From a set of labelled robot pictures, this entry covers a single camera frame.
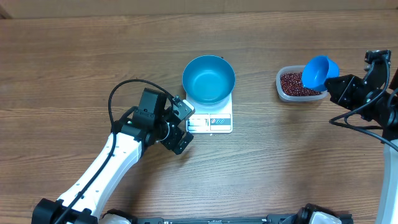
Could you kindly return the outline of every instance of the container of beans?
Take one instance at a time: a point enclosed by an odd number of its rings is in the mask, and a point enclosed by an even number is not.
[[[319,92],[303,87],[301,81],[305,65],[282,68],[276,75],[276,88],[280,100],[284,102],[308,102],[325,98],[327,91]]]

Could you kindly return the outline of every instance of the clear plastic container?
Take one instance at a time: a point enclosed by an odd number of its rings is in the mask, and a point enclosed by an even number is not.
[[[321,95],[317,95],[317,96],[289,96],[286,93],[284,93],[284,91],[282,90],[282,86],[280,85],[280,76],[285,73],[303,72],[304,68],[305,68],[305,65],[294,65],[294,66],[284,67],[281,70],[279,70],[278,74],[276,75],[276,89],[278,90],[280,100],[282,100],[284,102],[300,103],[300,102],[320,100],[320,99],[325,98],[328,95],[327,91],[324,91]]]

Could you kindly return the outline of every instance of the wooden table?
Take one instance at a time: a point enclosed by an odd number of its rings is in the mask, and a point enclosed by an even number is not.
[[[181,74],[199,55],[235,69],[234,131],[196,135],[181,156],[151,147],[105,209],[140,217],[295,213],[311,202],[373,223],[383,145],[328,124],[328,99],[280,102],[276,73],[329,55],[363,77],[366,50],[391,49],[398,11],[272,12],[0,21],[0,222],[30,223],[43,197],[66,191],[102,150],[107,99],[143,78],[184,96]],[[115,117],[146,85],[114,96]]]

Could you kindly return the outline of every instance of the blue cup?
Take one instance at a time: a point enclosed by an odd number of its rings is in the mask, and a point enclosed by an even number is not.
[[[235,81],[232,66],[215,55],[193,59],[182,73],[182,85],[187,95],[203,105],[221,102],[231,94]]]
[[[316,91],[325,91],[326,79],[338,77],[339,72],[338,65],[334,61],[327,56],[317,56],[304,68],[303,86]]]

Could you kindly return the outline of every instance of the blue bowl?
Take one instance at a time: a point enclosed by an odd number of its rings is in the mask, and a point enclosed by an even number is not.
[[[327,78],[335,78],[339,75],[337,64],[327,56],[313,58],[304,68],[302,81],[305,88],[316,91],[325,91]]]
[[[225,99],[234,89],[235,81],[232,66],[215,55],[193,59],[182,73],[187,95],[204,105],[214,105]]]

